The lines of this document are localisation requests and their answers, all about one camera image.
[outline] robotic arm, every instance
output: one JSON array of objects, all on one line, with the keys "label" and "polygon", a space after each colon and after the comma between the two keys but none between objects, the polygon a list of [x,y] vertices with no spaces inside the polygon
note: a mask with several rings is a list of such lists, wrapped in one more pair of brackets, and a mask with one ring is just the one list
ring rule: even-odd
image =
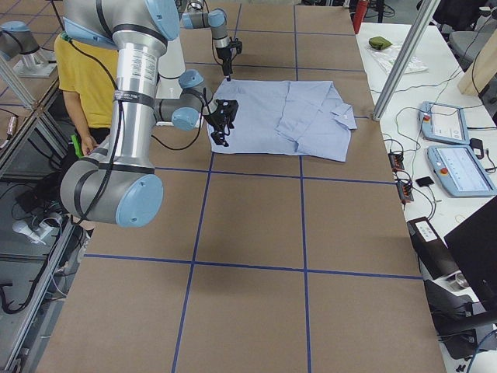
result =
[{"label": "robotic arm", "polygon": [[30,28],[21,21],[10,21],[0,25],[0,56],[10,61],[21,54],[26,69],[35,70],[47,65],[51,56],[40,49],[40,45],[31,33]]},{"label": "robotic arm", "polygon": [[[186,29],[205,29],[210,27],[212,32],[212,40],[216,47],[217,57],[222,60],[221,67],[226,80],[231,80],[233,73],[232,61],[242,52],[242,42],[235,38],[228,37],[226,30],[226,14],[222,9],[215,9],[212,12],[206,13],[201,9],[203,4],[192,6],[192,10],[183,13],[182,20]],[[233,56],[232,50],[236,50],[236,55]]]},{"label": "robotic arm", "polygon": [[163,193],[148,159],[155,116],[171,117],[174,125],[189,129],[207,111],[207,123],[224,135],[238,104],[214,102],[196,71],[182,74],[179,99],[156,102],[158,59],[179,35],[174,0],[65,0],[64,9],[69,37],[117,48],[119,58],[110,136],[68,170],[62,203],[81,219],[146,225],[157,214]]}]

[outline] electrical cable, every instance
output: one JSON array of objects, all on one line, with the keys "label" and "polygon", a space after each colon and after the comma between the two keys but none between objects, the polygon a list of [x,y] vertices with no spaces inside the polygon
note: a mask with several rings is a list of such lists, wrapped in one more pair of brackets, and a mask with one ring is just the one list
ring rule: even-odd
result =
[{"label": "electrical cable", "polygon": [[490,158],[490,151],[488,149],[485,149],[485,154],[487,155],[488,160],[492,164],[492,167],[485,169],[487,173],[495,173],[496,167],[494,161]]},{"label": "electrical cable", "polygon": [[154,134],[151,136],[154,140],[156,140],[160,145],[162,145],[164,148],[166,149],[169,149],[169,150],[173,150],[173,151],[180,151],[180,150],[185,150],[187,148],[189,148],[190,146],[193,145],[193,143],[199,138],[200,136],[200,130],[201,130],[201,127],[202,127],[202,120],[203,120],[203,109],[205,109],[205,107],[207,106],[207,109],[209,110],[209,104],[207,103],[207,90],[204,88],[203,89],[203,102],[202,102],[202,107],[200,109],[200,119],[199,119],[199,128],[196,132],[196,135],[195,137],[193,138],[193,140],[188,144],[188,145],[185,145],[185,146],[182,146],[181,148],[173,148],[171,146],[168,146],[166,144],[164,144],[159,138],[157,138]]},{"label": "electrical cable", "polygon": [[12,112],[12,111],[10,111],[10,110],[7,110],[7,109],[2,109],[1,107],[0,107],[0,110],[1,110],[1,111],[5,111],[6,113],[9,113],[9,114],[13,115],[13,116],[14,116],[14,117],[16,117],[16,118],[19,118],[19,115],[17,115],[16,113],[13,113],[13,112]]},{"label": "electrical cable", "polygon": [[91,54],[88,54],[84,51],[82,51],[80,48],[76,47],[75,44],[73,43],[72,40],[69,40],[69,44],[74,48],[76,49],[79,53],[83,54],[84,56],[88,57],[88,58],[91,58],[92,60],[94,60],[97,64],[100,65],[101,68],[103,68],[103,71],[107,74],[107,76],[109,77],[110,81],[112,82],[112,85],[114,87],[115,90],[117,90],[117,84],[116,82],[114,81],[114,77],[112,76],[112,74],[110,74],[110,71],[107,69],[107,67],[96,57],[92,56]]},{"label": "electrical cable", "polygon": [[[116,81],[114,80],[114,77],[112,76],[112,74],[110,73],[109,69],[96,57],[92,56],[91,54],[88,54],[88,53],[85,53],[84,51],[82,51],[80,48],[76,47],[73,43],[72,40],[69,40],[69,44],[74,48],[76,49],[79,53],[83,54],[84,56],[88,57],[88,58],[91,58],[92,60],[94,60],[96,63],[98,63],[100,65],[100,67],[104,70],[104,72],[107,74],[107,76],[109,77],[109,80],[111,81],[112,85],[113,85],[113,88],[115,90],[118,90],[118,87],[117,87],[117,84],[116,84]],[[116,155],[116,150],[117,150],[117,144],[118,144],[118,139],[119,139],[119,136],[120,136],[120,132],[121,132],[121,124],[124,124],[124,108],[123,108],[123,102],[121,100],[116,100],[117,101],[117,104],[119,106],[119,119],[118,119],[118,123],[117,123],[117,134],[116,134],[116,140],[114,142],[114,147],[113,147],[113,150],[112,150],[112,154],[109,158],[109,165],[107,166],[107,170],[106,170],[106,173],[105,175],[103,176],[103,179],[102,179],[102,182],[100,183],[100,187],[99,189],[97,190],[96,192],[96,195],[93,197],[92,201],[90,202],[90,205],[88,206],[88,209],[86,210],[86,212],[83,214],[83,216],[81,216],[79,218],[79,220],[77,222],[73,222],[72,219],[71,219],[71,222],[76,224],[76,225],[79,225],[81,224],[84,220],[86,220],[86,218],[88,217],[88,214],[89,212],[95,207],[95,205],[98,203],[98,201],[100,200],[100,198],[102,197],[103,193],[105,192],[106,188],[107,188],[107,185],[109,183],[109,178],[110,178],[110,173],[112,172],[112,169],[113,169],[113,164],[114,164],[114,157]]]},{"label": "electrical cable", "polygon": [[114,147],[112,150],[112,154],[110,155],[109,158],[109,164],[107,166],[106,173],[103,176],[102,182],[100,183],[100,187],[97,190],[95,196],[93,197],[92,201],[90,202],[90,205],[86,209],[86,212],[79,218],[79,221],[76,223],[77,225],[81,224],[86,218],[88,217],[89,212],[95,207],[95,205],[99,202],[100,198],[102,195],[105,193],[107,185],[109,184],[110,180],[110,173],[113,170],[114,167],[114,157],[116,156],[116,150],[117,150],[117,143],[119,142],[119,136],[121,133],[121,125],[124,125],[124,108],[123,108],[123,102],[121,100],[117,100],[117,104],[119,106],[119,118],[117,121],[117,133],[116,133],[116,139],[114,141]]},{"label": "electrical cable", "polygon": [[[457,74],[456,74],[454,77],[452,77],[452,75],[453,75],[453,74],[451,74],[451,75],[450,75],[450,77],[451,77],[451,78],[448,78],[448,79],[446,79],[446,80],[444,80],[444,81],[442,81],[442,82],[440,82],[440,83],[438,83],[438,84],[421,84],[421,85],[411,85],[410,87],[405,88],[405,89],[396,89],[396,90],[394,91],[394,93],[398,93],[398,92],[407,92],[407,91],[409,91],[410,89],[416,89],[416,88],[438,87],[439,85],[442,85],[443,83],[447,83],[447,82],[449,82],[450,80],[452,80],[452,79],[456,78],[456,77],[457,77],[457,76],[458,76],[461,72],[462,72],[462,70],[459,70],[459,71],[457,72]],[[377,90],[375,90],[375,89],[370,89],[370,91],[371,91],[371,92],[375,92],[375,93],[381,93],[381,91],[377,91]]]},{"label": "electrical cable", "polygon": [[38,146],[34,143],[33,140],[31,140],[30,138],[28,138],[28,142],[31,144],[31,146],[33,146],[33,148],[40,154],[42,155],[44,158],[48,159],[49,163],[50,163],[50,166],[53,167],[53,165],[51,164],[52,162],[55,163],[55,165],[58,167],[58,169],[61,169],[61,164],[60,163],[57,163],[54,161],[54,154],[52,154],[52,156],[50,155],[47,155],[45,154],[40,148],[38,148]]},{"label": "electrical cable", "polygon": [[31,302],[31,299],[33,298],[33,295],[34,295],[34,291],[36,289],[36,286],[40,282],[40,279],[41,279],[43,273],[45,272],[45,270],[48,267],[48,263],[50,262],[50,256],[53,255],[53,253],[54,253],[55,247],[57,246],[57,243],[58,243],[58,240],[60,238],[61,233],[62,233],[62,229],[59,231],[59,233],[58,233],[59,237],[57,238],[57,240],[55,241],[55,243],[52,245],[50,252],[47,254],[46,259],[43,261],[43,264],[42,264],[42,266],[40,268],[40,271],[35,276],[35,278],[30,281],[31,282],[31,287],[30,287],[30,291],[29,291],[29,293],[28,293],[28,295],[26,297],[26,300],[23,303],[19,303],[18,304],[18,306],[19,306],[18,308],[16,308],[16,309],[11,309],[10,308],[10,305],[14,301],[7,302],[7,297],[5,296],[5,292],[4,292],[4,289],[3,289],[5,287],[12,286],[12,282],[5,282],[3,284],[0,284],[0,301],[2,302],[2,310],[7,315],[15,315],[16,313],[21,312]]},{"label": "electrical cable", "polygon": [[469,365],[467,366],[467,370],[466,370],[466,373],[470,373],[470,370],[471,370],[471,367],[473,366],[473,363],[474,363],[474,359],[476,358],[476,355],[478,354],[478,352],[480,352],[480,349],[481,349],[481,346],[483,345],[483,343],[492,336],[492,334],[496,334],[497,333],[497,329],[494,329],[493,331],[491,331],[489,334],[487,334],[486,336],[483,337],[483,339],[480,341],[480,343],[477,345],[476,347],[476,350],[474,350],[474,354],[473,354],[473,357],[471,358],[471,360],[469,361]]},{"label": "electrical cable", "polygon": [[466,127],[469,131],[495,131],[497,127]]},{"label": "electrical cable", "polygon": [[59,15],[59,12],[57,11],[57,7],[55,6],[54,0],[50,0],[50,3],[52,4],[52,8],[54,9],[55,16],[57,17],[57,21],[59,22],[59,25],[62,28],[62,31],[65,31],[64,24],[62,23],[61,16]]},{"label": "electrical cable", "polygon": [[429,199],[429,197],[424,194],[421,190],[419,190],[418,188],[416,188],[415,186],[412,188],[413,190],[415,190],[416,192],[420,193],[424,198],[426,198],[426,200],[429,202],[429,215],[427,217],[428,220],[431,220],[433,218],[433,216],[435,216],[435,211],[436,211],[436,205],[434,204],[434,202],[432,200]]}]

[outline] brown cardboard surface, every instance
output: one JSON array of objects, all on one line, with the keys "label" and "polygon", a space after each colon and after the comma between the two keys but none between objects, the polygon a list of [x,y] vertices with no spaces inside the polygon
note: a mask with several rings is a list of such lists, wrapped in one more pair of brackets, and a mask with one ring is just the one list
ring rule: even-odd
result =
[{"label": "brown cardboard surface", "polygon": [[212,33],[210,30],[186,30],[181,29],[179,33],[183,57],[186,63],[196,62],[201,64],[214,64],[212,54]]},{"label": "brown cardboard surface", "polygon": [[[228,29],[259,28],[237,32],[244,48],[233,78],[295,80],[298,63],[300,80],[334,80],[346,101],[360,102],[356,115],[366,113],[346,11],[224,8]],[[181,39],[187,66],[215,90],[223,77],[210,31],[182,30]],[[153,140],[152,162],[175,169],[157,171],[162,209],[141,229],[96,229],[89,255],[102,256],[84,258],[38,371],[443,371],[422,282],[375,277],[419,272],[379,126],[358,124],[346,163],[304,157],[303,172],[366,183],[301,179],[298,157],[212,155],[205,128],[181,152]],[[179,147],[195,131],[154,133]]]},{"label": "brown cardboard surface", "polygon": [[304,157],[304,175],[348,180],[393,182],[379,123],[356,118],[345,162]]},{"label": "brown cardboard surface", "polygon": [[299,176],[299,158],[289,155],[216,154],[212,170],[257,175]]},{"label": "brown cardboard surface", "polygon": [[84,258],[36,371],[169,371],[188,273],[182,264]]},{"label": "brown cardboard surface", "polygon": [[192,258],[207,174],[161,170],[155,174],[162,179],[164,201],[154,221],[142,228],[100,223],[90,241],[89,253]]},{"label": "brown cardboard surface", "polygon": [[294,32],[294,8],[285,5],[242,5],[238,30]]},{"label": "brown cardboard surface", "polygon": [[297,35],[298,67],[363,71],[354,35]]},{"label": "brown cardboard surface", "polygon": [[[172,126],[160,126],[153,130],[156,138],[170,148],[183,148],[196,137],[198,128],[182,131]],[[174,167],[177,169],[209,169],[210,142],[207,130],[200,128],[197,140],[187,149],[174,151],[164,148],[154,138],[150,143],[150,160],[155,167]]]},{"label": "brown cardboard surface", "polygon": [[[186,64],[186,68],[196,69],[205,79],[213,92],[224,79],[221,66],[208,64]],[[233,80],[263,80],[280,82],[282,80],[295,81],[295,68],[262,68],[259,66],[234,66],[231,79]]]},{"label": "brown cardboard surface", "polygon": [[295,67],[295,35],[292,33],[263,33],[238,31],[243,42],[242,54],[233,61],[233,66]]},{"label": "brown cardboard surface", "polygon": [[43,0],[2,0],[0,12],[8,12],[9,14],[38,14],[43,8],[50,6],[49,3]]},{"label": "brown cardboard surface", "polygon": [[361,71],[298,69],[299,80],[332,80],[345,103],[352,105],[354,115],[369,117],[374,110],[367,75]]},{"label": "brown cardboard surface", "polygon": [[353,35],[348,9],[342,7],[295,7],[298,33],[342,33]]},{"label": "brown cardboard surface", "polygon": [[211,175],[197,259],[302,267],[300,181]]},{"label": "brown cardboard surface", "polygon": [[195,267],[178,373],[307,371],[304,279]]},{"label": "brown cardboard surface", "polygon": [[30,30],[32,33],[56,33],[59,30],[59,22],[54,16],[53,9],[49,6],[52,13],[49,16],[44,16],[42,14],[36,15],[36,17],[30,22]]},{"label": "brown cardboard surface", "polygon": [[308,276],[313,373],[445,372],[422,281]]},{"label": "brown cardboard surface", "polygon": [[308,267],[420,276],[393,185],[304,181]]}]

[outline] blue tape line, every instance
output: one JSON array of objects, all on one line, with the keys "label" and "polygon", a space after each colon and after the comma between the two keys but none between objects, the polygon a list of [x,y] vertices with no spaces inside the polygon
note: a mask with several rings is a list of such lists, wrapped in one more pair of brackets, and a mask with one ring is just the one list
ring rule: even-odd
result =
[{"label": "blue tape line", "polygon": [[[185,61],[185,64],[201,64],[201,65],[206,65],[206,66],[217,66],[214,62],[192,62],[192,61]],[[269,65],[256,65],[256,64],[234,64],[234,66],[238,66],[241,68],[288,68],[288,69],[295,69],[294,66],[269,66]],[[350,69],[350,68],[302,68],[299,67],[300,70],[319,70],[319,71],[345,71],[345,72],[366,72],[365,70],[357,70],[357,69]]]},{"label": "blue tape line", "polygon": [[365,183],[365,184],[384,184],[384,185],[395,185],[394,181],[377,181],[377,180],[355,180],[355,179],[336,179],[328,177],[317,177],[317,176],[305,176],[306,180],[321,180],[321,181],[338,181],[340,183]]},{"label": "blue tape line", "polygon": [[270,173],[237,173],[235,171],[212,171],[212,173],[217,175],[258,176],[258,177],[277,177],[280,179],[299,179],[299,176],[276,175]]},{"label": "blue tape line", "polygon": [[45,10],[45,8],[46,8],[46,7],[48,7],[49,5],[50,5],[50,2],[47,2],[47,4],[45,4],[45,6],[44,6],[42,9],[40,9],[40,11],[39,11],[37,14],[35,14],[35,15],[34,15],[34,17],[33,17],[33,18],[32,18],[32,19],[31,19],[31,20],[30,20],[30,21],[29,21],[26,25],[29,25],[29,24],[30,24],[32,21],[34,21],[34,20],[35,20],[38,16],[44,16],[44,15],[42,15],[42,14],[41,14],[41,12],[42,12],[43,10]]},{"label": "blue tape line", "polygon": [[349,272],[343,270],[308,270],[311,274],[336,274],[340,276],[355,277],[381,277],[381,278],[398,278],[400,280],[422,280],[421,276],[409,276],[406,274],[371,274],[367,272]]},{"label": "blue tape line", "polygon": [[13,6],[11,6],[9,9],[7,9],[7,12],[5,14],[10,13],[20,2],[21,2],[21,0],[17,0],[17,2]]},{"label": "blue tape line", "polygon": [[100,259],[118,259],[118,260],[136,260],[141,262],[159,262],[159,263],[174,263],[174,264],[191,264],[191,260],[181,259],[166,259],[166,258],[153,258],[149,256],[123,256],[112,254],[91,254],[86,253],[87,258],[100,258]]},{"label": "blue tape line", "polygon": [[176,167],[160,167],[156,166],[155,169],[161,169],[162,171],[183,171],[185,173],[209,173],[206,169],[182,169]]},{"label": "blue tape line", "polygon": [[313,274],[331,274],[337,276],[355,276],[355,277],[382,277],[382,278],[398,278],[402,280],[422,280],[421,276],[410,276],[407,274],[372,274],[367,272],[351,272],[344,270],[319,270],[307,268],[293,268],[293,267],[277,267],[277,266],[260,266],[256,264],[240,264],[240,263],[222,263],[222,262],[209,262],[209,261],[192,261],[181,259],[167,259],[167,258],[153,258],[149,256],[122,256],[113,254],[85,254],[88,258],[97,259],[116,259],[116,260],[136,260],[144,262],[158,262],[158,263],[173,263],[173,264],[188,264],[199,265],[208,267],[231,267],[241,269],[254,269],[254,270],[279,270],[283,272],[308,272]]},{"label": "blue tape line", "polygon": [[238,31],[242,31],[243,33],[296,33],[297,35],[326,35],[331,37],[356,37],[356,35],[353,33],[311,33],[304,31],[297,32],[297,31],[245,30],[245,29],[240,29]]},{"label": "blue tape line", "polygon": [[199,266],[230,267],[230,268],[240,268],[247,270],[280,270],[284,272],[304,272],[302,268],[259,266],[256,264],[219,263],[219,262],[207,262],[207,261],[196,261],[195,264]]},{"label": "blue tape line", "polygon": [[311,321],[309,316],[309,279],[308,279],[308,248],[307,233],[305,231],[305,197],[304,197],[304,162],[299,155],[299,166],[301,171],[301,216],[302,216],[302,253],[304,256],[304,296],[305,296],[305,332],[308,349],[308,373],[312,373],[312,352],[311,352]]},{"label": "blue tape line", "polygon": [[297,43],[297,16],[295,14],[294,7],[294,46],[295,46],[295,80],[299,80],[298,78],[298,43]]},{"label": "blue tape line", "polygon": [[176,348],[174,351],[174,359],[172,361],[171,373],[176,372],[176,366],[178,364],[179,347],[181,345],[181,337],[182,337],[183,327],[185,325],[186,307],[188,306],[189,291],[190,291],[190,288],[192,287],[192,279],[193,279],[193,270],[195,268],[196,251],[198,250],[198,247],[199,247],[200,232],[202,231],[202,223],[203,223],[203,214],[205,212],[205,206],[207,204],[207,195],[209,192],[210,171],[212,170],[213,163],[214,163],[214,153],[212,153],[212,155],[210,157],[209,174],[207,175],[207,180],[205,182],[205,190],[203,192],[203,201],[202,201],[202,208],[200,209],[199,226],[198,226],[198,229],[196,230],[195,247],[193,248],[192,263],[190,264],[190,268],[189,268],[188,283],[186,285],[185,299],[183,301],[183,308],[181,311],[181,321],[179,322],[178,337],[176,339]]}]

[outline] small black device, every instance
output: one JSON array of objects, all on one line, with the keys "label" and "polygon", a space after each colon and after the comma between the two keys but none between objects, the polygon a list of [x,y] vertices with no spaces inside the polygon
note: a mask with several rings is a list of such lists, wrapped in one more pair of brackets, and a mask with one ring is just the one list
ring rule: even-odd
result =
[{"label": "small black device", "polygon": [[483,141],[479,138],[470,138],[469,146],[473,149],[476,158],[483,159],[485,157],[485,152],[483,151]]},{"label": "small black device", "polygon": [[420,186],[420,187],[429,187],[430,185],[435,183],[433,181],[433,179],[429,176],[420,177],[419,179],[416,179],[415,181],[416,181],[416,184],[418,184],[418,186]]}]

